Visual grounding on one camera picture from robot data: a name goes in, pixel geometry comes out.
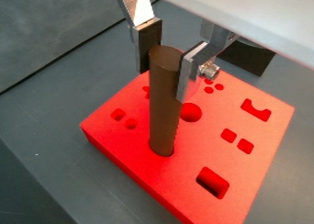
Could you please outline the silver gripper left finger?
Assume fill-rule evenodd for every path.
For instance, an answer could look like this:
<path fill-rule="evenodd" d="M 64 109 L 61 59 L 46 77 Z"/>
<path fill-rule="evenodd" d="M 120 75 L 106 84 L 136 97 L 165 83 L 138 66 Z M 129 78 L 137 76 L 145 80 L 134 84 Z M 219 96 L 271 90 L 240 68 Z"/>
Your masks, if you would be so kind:
<path fill-rule="evenodd" d="M 161 20 L 156 18 L 150 0 L 116 0 L 122 11 L 130 41 L 134 45 L 136 70 L 148 71 L 148 51 L 160 44 Z"/>

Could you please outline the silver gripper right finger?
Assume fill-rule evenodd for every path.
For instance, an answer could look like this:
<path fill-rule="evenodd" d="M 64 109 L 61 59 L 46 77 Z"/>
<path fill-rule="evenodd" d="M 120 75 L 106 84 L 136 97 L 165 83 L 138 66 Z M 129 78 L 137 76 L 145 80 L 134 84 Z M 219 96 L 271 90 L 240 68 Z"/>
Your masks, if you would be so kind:
<path fill-rule="evenodd" d="M 180 57 L 176 100 L 184 103 L 196 93 L 200 80 L 215 80 L 219 67 L 215 64 L 217 54 L 236 41 L 239 36 L 208 20 L 201 21 L 200 41 Z"/>

